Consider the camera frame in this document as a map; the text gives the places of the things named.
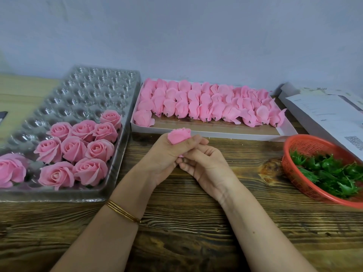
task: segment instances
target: forearm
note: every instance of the forearm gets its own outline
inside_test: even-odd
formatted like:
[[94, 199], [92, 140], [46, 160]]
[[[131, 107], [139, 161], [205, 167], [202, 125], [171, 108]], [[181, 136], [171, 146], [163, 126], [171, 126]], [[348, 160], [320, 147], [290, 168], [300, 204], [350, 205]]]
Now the forearm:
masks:
[[[134, 167], [125, 175], [110, 199], [141, 219], [154, 189], [148, 174]], [[83, 233], [61, 257], [52, 272], [123, 271], [138, 225], [103, 206]]]
[[244, 185], [235, 182], [221, 205], [252, 271], [316, 271]]

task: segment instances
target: woman's left hand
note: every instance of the woman's left hand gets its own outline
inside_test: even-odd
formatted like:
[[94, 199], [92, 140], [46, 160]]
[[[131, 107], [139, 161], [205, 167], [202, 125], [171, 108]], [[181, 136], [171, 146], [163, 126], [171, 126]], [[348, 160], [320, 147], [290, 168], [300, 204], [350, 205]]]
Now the woman's left hand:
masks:
[[165, 133], [159, 137], [149, 152], [137, 164], [140, 170], [146, 171], [155, 186], [162, 183], [177, 166], [178, 156], [194, 149], [198, 144], [207, 145], [208, 139], [195, 135], [183, 142], [172, 145]]

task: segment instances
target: woman's right hand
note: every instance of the woman's right hand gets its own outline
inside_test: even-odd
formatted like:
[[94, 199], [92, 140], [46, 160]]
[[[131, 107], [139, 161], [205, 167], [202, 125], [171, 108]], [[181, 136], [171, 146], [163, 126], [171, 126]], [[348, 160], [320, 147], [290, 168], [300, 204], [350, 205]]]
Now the woman's right hand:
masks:
[[240, 183], [220, 150], [208, 145], [197, 145], [185, 153], [184, 158], [178, 158], [176, 163], [183, 171], [192, 175], [203, 190], [220, 204], [228, 190]]

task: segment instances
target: white cardboard box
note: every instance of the white cardboard box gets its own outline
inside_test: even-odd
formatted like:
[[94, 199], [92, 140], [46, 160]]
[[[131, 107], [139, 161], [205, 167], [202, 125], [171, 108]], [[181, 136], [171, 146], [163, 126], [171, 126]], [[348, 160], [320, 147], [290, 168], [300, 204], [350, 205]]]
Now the white cardboard box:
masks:
[[348, 90], [296, 88], [289, 82], [281, 90], [279, 99], [309, 134], [337, 144], [363, 160], [362, 98]]
[[163, 118], [157, 118], [155, 115], [153, 115], [153, 117], [157, 120], [154, 126], [140, 127], [136, 125], [134, 122], [134, 113], [137, 110], [139, 102], [140, 102], [140, 94], [136, 101], [136, 105], [133, 111], [133, 117], [131, 118], [132, 132], [163, 134], [163, 133], [168, 133], [173, 129], [185, 127], [185, 128], [190, 128], [192, 130], [192, 135], [200, 134], [203, 137], [278, 141], [278, 142], [284, 142], [288, 136], [297, 134], [296, 130], [294, 129], [294, 127], [288, 121], [287, 118], [279, 128], [274, 128], [272, 126], [267, 126], [267, 125], [251, 128], [244, 125], [243, 123], [240, 125], [235, 125], [234, 123], [229, 123], [224, 121], [223, 122], [213, 121], [213, 120], [211, 122], [204, 123], [201, 120], [188, 120], [187, 118], [178, 120], [174, 116], [170, 118], [167, 118], [165, 116], [162, 116]]

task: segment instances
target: hand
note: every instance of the hand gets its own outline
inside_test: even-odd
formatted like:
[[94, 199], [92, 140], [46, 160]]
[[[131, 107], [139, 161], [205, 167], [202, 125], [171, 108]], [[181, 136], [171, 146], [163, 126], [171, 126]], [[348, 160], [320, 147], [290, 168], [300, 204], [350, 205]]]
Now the hand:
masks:
[[239, 183], [222, 153], [211, 146], [197, 145], [195, 149], [185, 153], [183, 159], [178, 158], [176, 162], [220, 204], [224, 201], [227, 190]]
[[172, 145], [165, 133], [159, 137], [149, 152], [140, 160], [138, 167], [150, 174], [155, 186], [162, 183], [177, 166], [178, 156], [194, 149], [197, 145], [207, 145], [208, 139], [195, 135], [183, 142]]

